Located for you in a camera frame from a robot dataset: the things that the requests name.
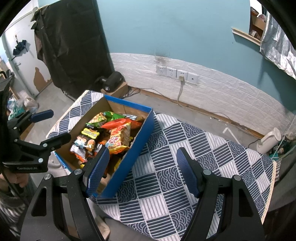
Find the kettle handle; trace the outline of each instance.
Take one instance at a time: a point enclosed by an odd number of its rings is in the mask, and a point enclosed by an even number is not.
[[[265,140],[267,140],[269,137],[274,136],[274,132],[268,132],[267,135],[265,135],[262,139],[261,139],[261,143],[263,143]]]

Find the human hand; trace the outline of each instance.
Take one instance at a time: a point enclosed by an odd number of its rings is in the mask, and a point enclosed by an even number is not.
[[[8,169],[4,169],[4,173],[10,183],[19,184],[21,188],[28,184],[29,174],[27,173],[11,173]],[[8,191],[8,183],[2,173],[0,174],[0,190]]]

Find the bolt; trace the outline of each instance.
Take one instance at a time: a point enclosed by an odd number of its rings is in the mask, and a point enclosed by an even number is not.
[[[239,175],[234,175],[234,179],[240,181],[242,178]]]
[[[76,170],[74,171],[74,173],[75,173],[75,175],[79,175],[80,173],[82,173],[82,170],[81,170],[81,169],[76,169]]]
[[[211,175],[212,172],[210,170],[208,170],[208,169],[204,169],[203,173],[205,175]]]
[[[50,174],[46,174],[45,176],[44,176],[44,179],[45,180],[48,180],[48,179],[50,179],[51,178],[51,175]]]

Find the open box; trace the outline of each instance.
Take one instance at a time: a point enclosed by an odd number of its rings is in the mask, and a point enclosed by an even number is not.
[[[137,157],[139,156],[154,129],[152,108],[105,95],[88,110],[88,112],[76,123],[76,125],[69,132],[71,134],[71,141],[63,145],[60,149],[56,150],[55,153],[58,160],[69,170],[69,172],[80,168],[75,155],[69,152],[71,145],[80,134],[80,132],[83,130],[85,124],[89,122],[95,115],[104,111],[112,111],[118,114],[136,115],[138,117],[145,118],[145,121],[143,122],[143,125],[141,126],[138,133],[134,134],[135,138],[130,145],[130,149],[123,156],[123,159],[116,171],[113,172],[113,169],[111,168],[111,171],[108,171],[108,175],[106,178],[97,177],[102,179],[98,186],[97,193],[94,194],[94,196],[100,198],[112,198],[114,197],[125,177],[131,170],[133,164],[137,160]]]

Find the silver foil curtain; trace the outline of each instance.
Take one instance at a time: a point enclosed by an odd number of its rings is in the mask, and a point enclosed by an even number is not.
[[[262,36],[260,53],[279,69],[296,79],[296,51],[269,12],[267,12],[266,29]]]

